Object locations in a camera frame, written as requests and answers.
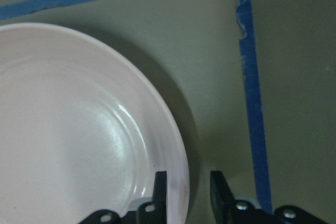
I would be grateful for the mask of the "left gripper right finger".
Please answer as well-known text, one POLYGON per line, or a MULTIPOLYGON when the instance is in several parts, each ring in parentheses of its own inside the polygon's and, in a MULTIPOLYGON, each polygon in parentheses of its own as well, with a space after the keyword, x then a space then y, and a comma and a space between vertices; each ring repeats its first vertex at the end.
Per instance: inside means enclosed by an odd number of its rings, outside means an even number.
POLYGON ((218 170, 210 172, 210 199, 216 223, 325 223, 296 206, 284 205, 268 214, 248 200, 236 199, 218 170))

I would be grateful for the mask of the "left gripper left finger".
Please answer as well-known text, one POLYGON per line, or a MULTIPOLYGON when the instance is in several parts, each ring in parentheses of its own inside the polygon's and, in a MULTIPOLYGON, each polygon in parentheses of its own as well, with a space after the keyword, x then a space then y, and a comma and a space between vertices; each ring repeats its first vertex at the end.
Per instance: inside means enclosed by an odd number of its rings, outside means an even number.
POLYGON ((142 203, 136 210, 128 211, 123 217, 112 210, 100 209, 91 213, 81 223, 167 223, 166 200, 167 172, 156 172, 150 201, 142 203))

